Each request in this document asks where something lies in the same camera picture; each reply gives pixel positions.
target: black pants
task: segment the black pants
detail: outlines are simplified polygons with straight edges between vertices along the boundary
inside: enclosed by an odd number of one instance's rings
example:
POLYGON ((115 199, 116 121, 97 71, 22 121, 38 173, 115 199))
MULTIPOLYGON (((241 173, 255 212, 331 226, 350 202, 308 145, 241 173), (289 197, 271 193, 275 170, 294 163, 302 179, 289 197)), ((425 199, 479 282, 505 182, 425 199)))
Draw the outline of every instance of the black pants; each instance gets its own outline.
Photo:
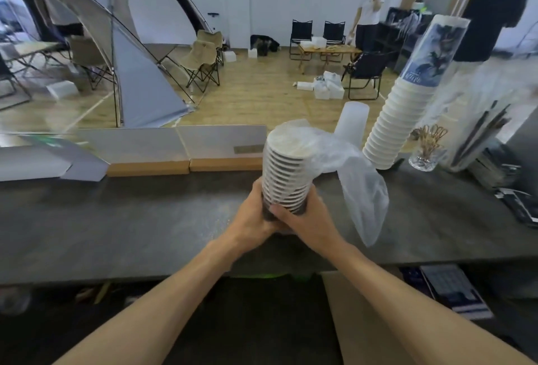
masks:
POLYGON ((355 31, 355 46, 363 52, 373 51, 373 42, 377 32, 377 24, 375 25, 357 25, 355 31))
POLYGON ((64 38, 67 36, 84 36, 82 24, 56 25, 56 28, 64 38))

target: person wearing white t-shirt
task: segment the person wearing white t-shirt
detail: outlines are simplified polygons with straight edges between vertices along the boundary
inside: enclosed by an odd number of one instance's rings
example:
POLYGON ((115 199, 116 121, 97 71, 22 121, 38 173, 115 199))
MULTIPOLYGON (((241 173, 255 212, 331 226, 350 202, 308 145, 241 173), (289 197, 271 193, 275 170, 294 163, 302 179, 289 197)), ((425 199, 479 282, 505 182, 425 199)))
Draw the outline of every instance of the person wearing white t-shirt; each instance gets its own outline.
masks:
POLYGON ((373 42, 379 23, 379 11, 384 0, 362 0, 348 36, 348 44, 355 37, 355 46, 363 52, 373 51, 373 42))
POLYGON ((39 13, 51 29, 56 28, 63 37, 84 36, 84 28, 71 10, 58 0, 35 0, 39 13))

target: hand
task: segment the hand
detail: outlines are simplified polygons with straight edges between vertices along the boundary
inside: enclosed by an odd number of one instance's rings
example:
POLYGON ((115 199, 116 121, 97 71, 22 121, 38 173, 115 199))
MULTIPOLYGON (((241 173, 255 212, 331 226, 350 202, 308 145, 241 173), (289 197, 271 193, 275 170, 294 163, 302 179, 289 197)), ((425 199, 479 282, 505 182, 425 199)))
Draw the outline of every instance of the hand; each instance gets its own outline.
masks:
POLYGON ((304 214, 294 215, 282 205, 272 205, 270 211, 292 228, 308 247, 323 257, 328 258, 331 253, 346 244, 314 185, 308 193, 304 214))
POLYGON ((267 222, 261 214, 261 177, 252 184, 252 191, 239 207, 235 218, 221 236, 230 240, 240 254, 260 246, 281 228, 279 222, 267 222))

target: white t-shirt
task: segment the white t-shirt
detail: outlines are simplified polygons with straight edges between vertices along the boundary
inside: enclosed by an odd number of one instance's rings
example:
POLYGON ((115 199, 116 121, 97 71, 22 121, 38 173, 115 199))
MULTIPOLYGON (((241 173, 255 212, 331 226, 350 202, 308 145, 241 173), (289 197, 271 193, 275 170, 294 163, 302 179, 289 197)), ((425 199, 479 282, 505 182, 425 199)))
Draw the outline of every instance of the white t-shirt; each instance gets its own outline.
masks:
POLYGON ((379 12, 381 9, 377 12, 373 10, 373 0, 362 0, 359 8, 363 9, 360 13, 359 25, 375 25, 379 23, 379 12))
POLYGON ((71 10, 58 0, 45 0, 50 20, 55 25, 77 24, 80 21, 71 10))

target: left hand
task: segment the left hand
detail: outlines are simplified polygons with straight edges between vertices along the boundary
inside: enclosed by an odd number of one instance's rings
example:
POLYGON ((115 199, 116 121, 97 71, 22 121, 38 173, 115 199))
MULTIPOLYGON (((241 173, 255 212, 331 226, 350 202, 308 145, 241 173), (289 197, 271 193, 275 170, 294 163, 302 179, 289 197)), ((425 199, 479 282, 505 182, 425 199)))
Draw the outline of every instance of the left hand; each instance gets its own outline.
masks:
POLYGON ((230 240, 243 254, 260 246, 282 227, 279 221, 267 222, 262 214, 261 177, 252 184, 252 191, 239 207, 235 218, 222 237, 230 240))

